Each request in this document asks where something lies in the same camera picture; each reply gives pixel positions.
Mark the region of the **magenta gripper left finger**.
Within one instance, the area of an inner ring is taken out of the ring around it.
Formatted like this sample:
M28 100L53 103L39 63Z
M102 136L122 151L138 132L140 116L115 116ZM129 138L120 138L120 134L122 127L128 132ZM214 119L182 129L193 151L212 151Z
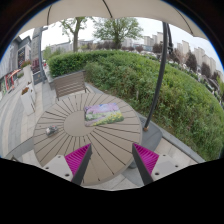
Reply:
M87 144L66 156L55 156L43 169L76 185L80 185L91 154L92 147Z

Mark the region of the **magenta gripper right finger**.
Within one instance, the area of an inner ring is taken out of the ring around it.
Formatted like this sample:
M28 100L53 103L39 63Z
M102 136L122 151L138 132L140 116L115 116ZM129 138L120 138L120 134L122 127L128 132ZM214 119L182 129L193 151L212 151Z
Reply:
M132 154L145 185L181 169L181 165L167 154L157 154L136 143Z

